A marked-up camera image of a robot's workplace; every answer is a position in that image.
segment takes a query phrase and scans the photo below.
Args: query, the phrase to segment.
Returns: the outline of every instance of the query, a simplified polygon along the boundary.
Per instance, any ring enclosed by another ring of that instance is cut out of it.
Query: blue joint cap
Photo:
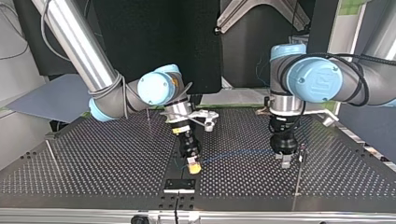
[[[175,84],[164,72],[150,72],[140,78],[137,93],[148,105],[165,105],[175,94]]]
[[[310,103],[323,103],[340,91],[343,77],[335,63],[312,57],[295,63],[286,81],[290,92],[298,98]]]
[[[277,58],[285,57],[293,54],[306,54],[306,45],[304,44],[285,44],[276,45],[271,48],[271,59],[275,60]]]
[[[381,106],[396,107],[396,99]]]
[[[178,70],[177,65],[175,64],[168,64],[162,67],[159,67],[154,70],[154,72],[159,72],[159,73],[167,73],[167,72],[173,72],[173,73],[180,73],[180,70]]]
[[[90,102],[88,103],[88,106],[90,107],[91,114],[93,117],[99,121],[106,122],[109,120],[113,120],[113,118],[109,117],[108,115],[104,114],[96,105],[95,100],[93,98],[90,99]]]

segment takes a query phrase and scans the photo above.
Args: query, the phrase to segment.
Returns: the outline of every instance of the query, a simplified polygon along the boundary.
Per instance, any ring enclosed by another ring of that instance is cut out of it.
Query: cable
[[[365,61],[369,61],[369,62],[373,62],[373,63],[382,63],[382,64],[391,65],[391,66],[396,66],[396,61],[380,59],[380,58],[376,58],[376,57],[368,56],[368,55],[357,55],[357,54],[347,54],[347,53],[339,53],[336,55],[339,57],[357,58],[357,59],[361,59],[361,60],[365,60]]]
[[[26,47],[21,53],[18,53],[18,54],[12,55],[12,56],[7,56],[7,57],[4,57],[4,58],[0,58],[0,60],[16,58],[16,57],[21,56],[22,54],[24,54],[28,49],[29,49],[29,44],[26,43]]]
[[[14,8],[12,8],[11,6],[9,6],[9,5],[5,4],[5,3],[2,3],[2,2],[0,2],[0,7],[5,7],[5,8],[7,8],[8,10],[10,10],[10,11],[12,12],[12,14],[15,15],[16,19],[18,19],[18,14],[17,14],[17,12],[14,10]],[[6,20],[11,24],[11,26],[12,26],[13,29],[14,29],[14,31],[15,31],[23,40],[26,41],[26,39],[24,38],[23,32],[20,32],[20,31],[17,29],[17,27],[14,26],[14,24],[11,22],[11,20],[9,19],[9,17],[6,15],[6,13],[5,13],[3,10],[1,10],[1,12],[3,13],[4,17],[6,18]],[[22,52],[17,53],[17,54],[15,54],[15,55],[7,56],[7,57],[4,57],[4,58],[0,58],[0,61],[1,61],[1,60],[6,60],[6,59],[12,59],[12,58],[16,58],[16,57],[18,57],[18,56],[21,56],[21,55],[24,54],[28,49],[29,49],[29,44],[28,44],[27,41],[26,41],[26,46],[25,46],[25,48],[23,49]]]
[[[136,92],[134,92],[131,87],[126,84],[125,82],[125,77],[122,76],[119,71],[115,70],[117,73],[117,77],[116,80],[114,80],[113,84],[111,84],[111,86],[99,90],[99,91],[88,91],[88,93],[92,96],[93,99],[98,100],[101,99],[105,96],[107,96],[111,91],[113,91],[114,89],[116,89],[116,87],[119,86],[119,84],[121,83],[122,85],[122,95],[123,95],[123,110],[124,110],[124,116],[125,118],[128,119],[128,105],[127,105],[127,91],[129,91],[131,94],[133,94],[136,98],[140,99],[140,97],[136,94]]]
[[[50,51],[52,51],[52,53],[54,53],[56,56],[62,58],[63,60],[66,60],[68,62],[70,62],[70,59],[64,57],[62,54],[58,53],[55,49],[52,48],[52,46],[50,45],[47,37],[46,37],[46,32],[45,32],[45,22],[44,19],[46,18],[46,14],[48,12],[49,9],[49,5],[50,5],[50,1],[51,0],[47,0],[46,4],[44,5],[44,10],[41,14],[41,21],[40,21],[40,26],[41,26],[41,36],[43,37],[44,43],[46,43],[47,47],[50,49]]]
[[[231,157],[231,156],[234,156],[234,155],[241,155],[241,154],[244,154],[244,153],[269,154],[269,153],[273,153],[273,151],[271,149],[239,149],[239,150],[236,150],[236,151],[223,152],[223,153],[220,153],[218,156],[207,158],[206,160],[203,160],[201,162],[201,164],[207,164],[207,163],[210,163],[212,161],[217,161],[217,160],[222,159],[222,158]],[[187,166],[188,166],[188,164],[182,166],[180,169],[183,170]]]
[[[263,84],[264,87],[269,87],[270,85],[268,85],[263,79],[262,79],[262,70],[270,63],[267,62],[261,69],[260,69],[260,73],[257,73],[257,71],[259,70],[259,65],[262,63],[262,56],[264,55],[265,51],[262,52],[262,55],[260,56],[260,60],[258,63],[256,63],[256,78],[258,80],[260,80]]]
[[[87,0],[87,3],[85,4],[85,7],[84,7],[84,18],[85,19],[88,18],[88,14],[89,14],[90,9],[91,9],[91,2],[92,2],[92,0]]]
[[[14,14],[14,16],[15,16],[16,19],[18,19],[18,13],[17,13],[17,11],[15,11],[14,8],[12,8],[11,6],[9,6],[9,5],[5,4],[5,3],[2,3],[2,2],[0,2],[0,7],[5,7],[5,8],[8,9],[10,12],[12,12],[12,14]],[[12,21],[9,19],[9,17],[6,15],[6,13],[5,13],[3,10],[1,10],[1,12],[2,12],[2,14],[4,15],[4,17],[6,18],[6,20],[9,22],[9,24],[11,24],[11,26],[12,26],[12,28],[15,30],[15,32],[16,32],[22,39],[25,39],[24,34],[23,34],[23,31],[19,31],[19,30],[17,29],[17,27],[14,26],[14,23],[12,23]]]
[[[293,37],[293,33],[294,33],[294,20],[296,18],[296,13],[297,13],[297,7],[298,7],[298,1],[296,0],[296,4],[294,5],[294,10],[293,10],[293,17],[291,19],[291,32],[290,32],[290,40]]]

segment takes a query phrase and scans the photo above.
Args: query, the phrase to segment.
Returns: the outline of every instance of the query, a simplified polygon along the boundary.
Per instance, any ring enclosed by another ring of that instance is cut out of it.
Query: robotic arm
[[[219,115],[192,110],[186,93],[191,84],[184,86],[178,67],[166,65],[125,83],[103,53],[74,0],[32,1],[42,14],[42,22],[47,22],[87,85],[92,96],[89,101],[92,115],[100,121],[109,121],[152,105],[163,105],[167,122],[180,140],[181,156],[186,158],[191,174],[199,173],[201,149],[191,121],[211,132]],[[205,118],[205,123],[195,118]]]
[[[279,45],[271,50],[271,147],[288,168],[298,143],[305,102],[329,100],[355,106],[396,106],[396,1],[390,1],[375,36],[361,56],[305,54],[305,45]],[[350,63],[344,58],[355,57]]]

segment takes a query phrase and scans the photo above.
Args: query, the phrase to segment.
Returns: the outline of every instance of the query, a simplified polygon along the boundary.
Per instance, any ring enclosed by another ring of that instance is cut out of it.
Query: perforated metal table
[[[146,112],[84,119],[49,140],[51,150],[43,144],[0,171],[0,208],[396,214],[396,174],[337,128],[304,117],[296,137],[308,156],[296,196],[300,163],[280,169],[269,118],[253,108],[216,111],[213,133],[197,130],[206,161],[199,175],[176,156],[160,111],[149,120]],[[167,179],[180,178],[196,181],[194,194],[163,193]]]

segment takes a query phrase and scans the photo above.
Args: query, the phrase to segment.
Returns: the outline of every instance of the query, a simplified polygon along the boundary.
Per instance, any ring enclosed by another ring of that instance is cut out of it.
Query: black backdrop
[[[81,9],[86,0],[77,0]],[[189,93],[221,89],[220,36],[213,29],[219,0],[93,0],[89,24],[106,47],[106,55],[127,81],[155,68],[175,63]],[[45,46],[39,13],[28,0],[14,0],[20,22],[42,76],[75,73],[73,65],[58,59]],[[99,23],[101,31],[95,26]],[[51,45],[63,52],[47,31]]]

